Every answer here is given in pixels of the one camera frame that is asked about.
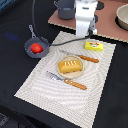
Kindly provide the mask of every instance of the bread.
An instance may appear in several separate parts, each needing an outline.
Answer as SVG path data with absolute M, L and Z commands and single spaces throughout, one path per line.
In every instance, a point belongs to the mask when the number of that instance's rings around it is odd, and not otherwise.
M 60 73 L 81 71 L 82 66 L 79 60 L 61 61 L 58 63 Z

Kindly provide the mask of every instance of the metal fork tines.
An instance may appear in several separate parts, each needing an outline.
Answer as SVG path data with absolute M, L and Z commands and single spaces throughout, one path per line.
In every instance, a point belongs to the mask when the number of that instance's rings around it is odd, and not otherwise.
M 64 81 L 64 79 L 61 79 L 60 77 L 58 77 L 57 75 L 51 73 L 51 72 L 46 72 L 46 76 L 48 76 L 49 78 L 53 79 L 53 80 L 61 80 Z

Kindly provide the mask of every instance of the fork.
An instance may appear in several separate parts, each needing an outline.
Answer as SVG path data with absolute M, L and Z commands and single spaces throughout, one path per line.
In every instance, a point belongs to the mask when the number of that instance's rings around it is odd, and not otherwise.
M 72 86 L 75 86 L 77 88 L 80 88 L 80 89 L 87 89 L 87 87 L 85 85 L 82 85 L 82 84 L 79 84 L 79 83 L 76 83 L 76 82 L 73 82 L 71 80 L 68 80 L 68 79 L 61 79 L 60 77 L 58 77 L 57 75 L 51 73 L 51 72 L 46 72 L 46 76 L 48 76 L 49 78 L 53 79 L 53 80 L 61 80 L 67 84 L 70 84 Z

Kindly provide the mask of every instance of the white placemat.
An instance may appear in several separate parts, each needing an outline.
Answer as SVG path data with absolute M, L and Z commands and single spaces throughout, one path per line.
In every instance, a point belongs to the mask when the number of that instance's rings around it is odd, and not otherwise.
M 53 43 L 62 43 L 75 38 L 73 34 L 60 32 Z M 86 41 L 103 43 L 104 50 L 102 52 L 85 50 L 84 44 Z M 82 128 L 91 128 L 114 49 L 114 44 L 92 39 L 76 41 L 57 47 L 51 46 L 49 54 L 40 60 L 15 96 Z M 99 59 L 97 64 L 85 61 L 85 72 L 88 75 L 84 74 L 83 78 L 81 76 L 74 79 L 74 81 L 81 84 L 87 84 L 87 90 L 80 90 L 62 81 L 53 81 L 44 75 L 46 70 L 59 75 L 54 67 L 57 59 L 64 56 L 59 50 Z

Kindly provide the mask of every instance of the wooden handle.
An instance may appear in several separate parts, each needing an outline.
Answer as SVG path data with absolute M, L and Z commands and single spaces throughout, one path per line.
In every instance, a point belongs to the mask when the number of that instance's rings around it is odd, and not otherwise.
M 98 59 L 90 58 L 90 57 L 87 57 L 87 56 L 79 55 L 79 57 L 81 59 L 83 59 L 83 60 L 91 61 L 91 62 L 94 62 L 94 63 L 98 63 L 99 62 Z
M 64 82 L 67 83 L 67 84 L 73 85 L 73 86 L 75 86 L 75 87 L 77 87 L 77 88 L 83 89 L 83 90 L 87 89 L 87 87 L 86 87 L 85 85 L 82 85 L 82 84 L 73 82 L 73 81 L 68 80 L 68 79 L 65 79 Z

